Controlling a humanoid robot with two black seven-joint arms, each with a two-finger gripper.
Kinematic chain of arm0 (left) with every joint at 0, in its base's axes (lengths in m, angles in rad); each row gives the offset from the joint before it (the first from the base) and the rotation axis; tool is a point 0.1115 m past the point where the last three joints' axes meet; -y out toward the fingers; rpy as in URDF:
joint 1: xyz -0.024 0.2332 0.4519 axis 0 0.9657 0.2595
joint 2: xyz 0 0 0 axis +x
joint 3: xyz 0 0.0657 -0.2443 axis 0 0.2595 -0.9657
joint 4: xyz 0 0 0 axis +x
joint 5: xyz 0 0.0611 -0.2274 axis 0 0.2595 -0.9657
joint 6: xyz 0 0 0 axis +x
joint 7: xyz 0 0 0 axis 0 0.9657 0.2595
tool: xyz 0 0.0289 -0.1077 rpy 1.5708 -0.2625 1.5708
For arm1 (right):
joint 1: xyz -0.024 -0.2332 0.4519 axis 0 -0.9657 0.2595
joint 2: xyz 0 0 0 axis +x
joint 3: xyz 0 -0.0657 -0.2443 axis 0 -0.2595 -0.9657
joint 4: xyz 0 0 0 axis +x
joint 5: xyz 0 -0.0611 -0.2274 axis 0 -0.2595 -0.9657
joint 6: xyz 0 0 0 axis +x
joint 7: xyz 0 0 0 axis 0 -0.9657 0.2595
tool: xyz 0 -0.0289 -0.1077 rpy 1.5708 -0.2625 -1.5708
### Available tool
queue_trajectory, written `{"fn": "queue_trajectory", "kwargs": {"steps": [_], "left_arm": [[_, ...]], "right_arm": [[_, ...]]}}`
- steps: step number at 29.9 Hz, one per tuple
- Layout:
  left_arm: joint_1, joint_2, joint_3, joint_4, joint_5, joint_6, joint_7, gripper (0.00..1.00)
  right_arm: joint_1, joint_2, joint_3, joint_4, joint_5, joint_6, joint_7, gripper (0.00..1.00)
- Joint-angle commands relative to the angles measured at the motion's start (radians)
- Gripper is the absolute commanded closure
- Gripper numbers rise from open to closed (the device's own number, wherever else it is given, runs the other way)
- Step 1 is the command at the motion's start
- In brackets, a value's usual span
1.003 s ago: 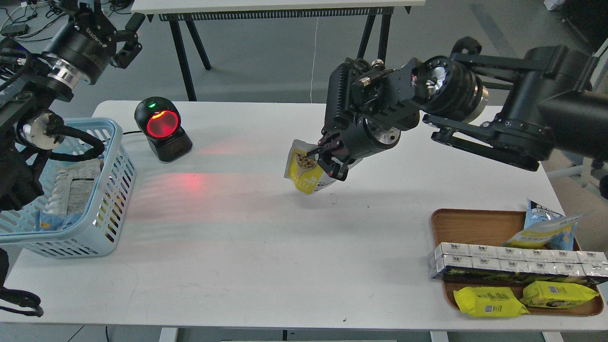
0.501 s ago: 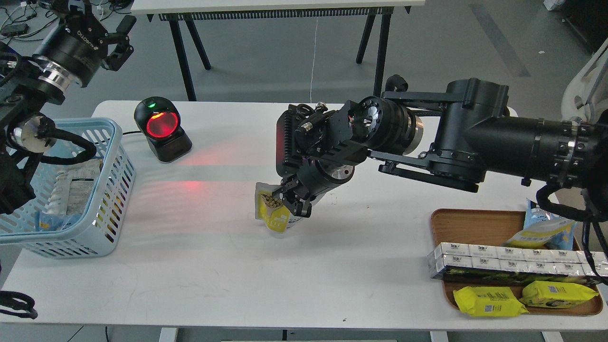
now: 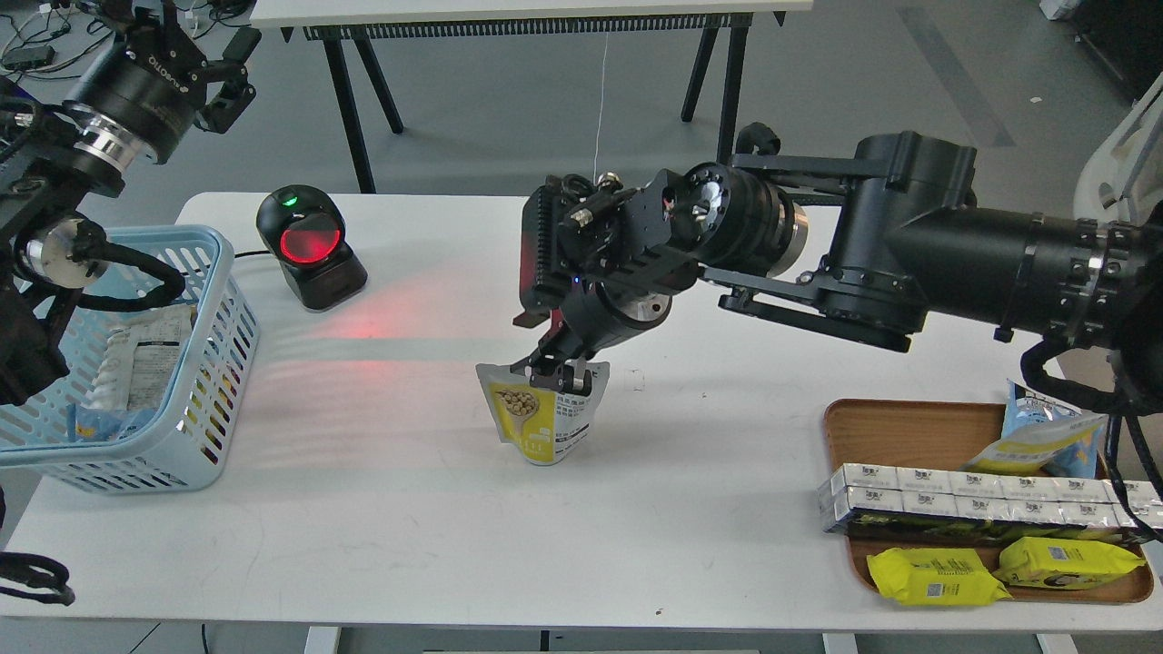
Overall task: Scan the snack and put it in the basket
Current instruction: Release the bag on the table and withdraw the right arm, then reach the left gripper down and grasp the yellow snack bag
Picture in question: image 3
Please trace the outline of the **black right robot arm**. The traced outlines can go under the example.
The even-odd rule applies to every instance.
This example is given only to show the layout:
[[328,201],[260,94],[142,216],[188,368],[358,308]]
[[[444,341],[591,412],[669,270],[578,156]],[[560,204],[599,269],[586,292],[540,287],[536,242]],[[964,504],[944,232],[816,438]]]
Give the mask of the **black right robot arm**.
[[550,324],[512,365],[587,396],[597,351],[659,326],[697,280],[722,310],[908,351],[929,312],[1034,332],[1035,391],[1130,419],[1160,413],[1160,212],[1141,226],[979,207],[970,145],[914,131],[852,158],[782,156],[748,125],[727,163],[548,175],[525,204],[516,326]]

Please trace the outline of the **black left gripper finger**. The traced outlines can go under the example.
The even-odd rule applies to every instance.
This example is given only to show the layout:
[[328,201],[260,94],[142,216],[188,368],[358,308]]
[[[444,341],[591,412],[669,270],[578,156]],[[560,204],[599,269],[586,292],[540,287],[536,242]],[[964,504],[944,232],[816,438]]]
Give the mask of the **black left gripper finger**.
[[207,85],[222,83],[217,95],[197,112],[195,125],[201,130],[227,133],[249,104],[254,102],[256,90],[248,80],[247,62],[261,40],[258,29],[241,26],[224,47],[222,57],[198,70],[195,81]]
[[197,63],[197,44],[183,30],[172,1],[92,1],[91,14],[115,34],[97,64]]

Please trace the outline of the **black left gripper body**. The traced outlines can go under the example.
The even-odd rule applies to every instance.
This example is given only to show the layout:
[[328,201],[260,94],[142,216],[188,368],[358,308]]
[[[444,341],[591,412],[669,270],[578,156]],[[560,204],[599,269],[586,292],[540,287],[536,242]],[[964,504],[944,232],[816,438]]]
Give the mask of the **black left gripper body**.
[[167,163],[206,104],[206,83],[192,81],[206,55],[180,36],[117,36],[64,99],[67,112],[100,114],[144,141],[157,164]]

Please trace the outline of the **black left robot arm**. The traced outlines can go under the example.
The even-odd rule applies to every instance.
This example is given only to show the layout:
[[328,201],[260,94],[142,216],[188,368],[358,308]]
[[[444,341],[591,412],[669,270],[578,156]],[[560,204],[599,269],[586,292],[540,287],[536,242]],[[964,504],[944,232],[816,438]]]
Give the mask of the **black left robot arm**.
[[174,266],[113,243],[79,202],[117,197],[134,159],[165,164],[193,127],[227,131],[256,95],[248,58],[261,33],[251,26],[211,58],[171,1],[80,8],[114,38],[62,104],[3,81],[3,405],[67,375],[60,343],[74,310],[157,310],[185,291]]

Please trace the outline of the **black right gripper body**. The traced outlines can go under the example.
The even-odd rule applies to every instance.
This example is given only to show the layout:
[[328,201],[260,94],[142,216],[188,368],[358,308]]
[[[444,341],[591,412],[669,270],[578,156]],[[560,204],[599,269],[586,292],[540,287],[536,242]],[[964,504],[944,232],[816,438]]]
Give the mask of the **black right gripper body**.
[[672,297],[575,277],[561,305],[556,351],[602,351],[664,324]]

